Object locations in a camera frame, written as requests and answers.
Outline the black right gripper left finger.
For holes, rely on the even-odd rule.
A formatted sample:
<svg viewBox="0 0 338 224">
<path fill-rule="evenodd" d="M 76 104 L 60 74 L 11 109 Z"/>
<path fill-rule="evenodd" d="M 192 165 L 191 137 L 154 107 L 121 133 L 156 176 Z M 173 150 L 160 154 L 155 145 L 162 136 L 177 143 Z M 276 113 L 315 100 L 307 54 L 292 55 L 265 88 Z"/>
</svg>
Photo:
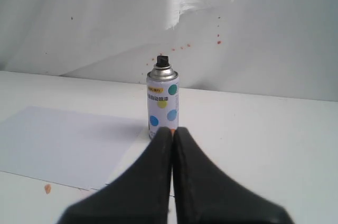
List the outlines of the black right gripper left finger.
<svg viewBox="0 0 338 224">
<path fill-rule="evenodd" d="M 69 206 L 62 215 L 62 222 L 167 223 L 172 142 L 171 130 L 160 128 L 122 175 Z"/>
</svg>

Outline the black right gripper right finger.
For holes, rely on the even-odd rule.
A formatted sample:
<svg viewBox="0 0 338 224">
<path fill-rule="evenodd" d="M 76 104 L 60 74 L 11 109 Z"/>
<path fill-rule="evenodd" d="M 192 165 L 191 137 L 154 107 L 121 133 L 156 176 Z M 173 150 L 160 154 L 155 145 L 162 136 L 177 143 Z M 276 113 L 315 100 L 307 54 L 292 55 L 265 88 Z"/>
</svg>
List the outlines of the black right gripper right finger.
<svg viewBox="0 0 338 224">
<path fill-rule="evenodd" d="M 173 138 L 173 183 L 178 223 L 290 223 L 283 207 L 221 171 L 184 127 Z"/>
</svg>

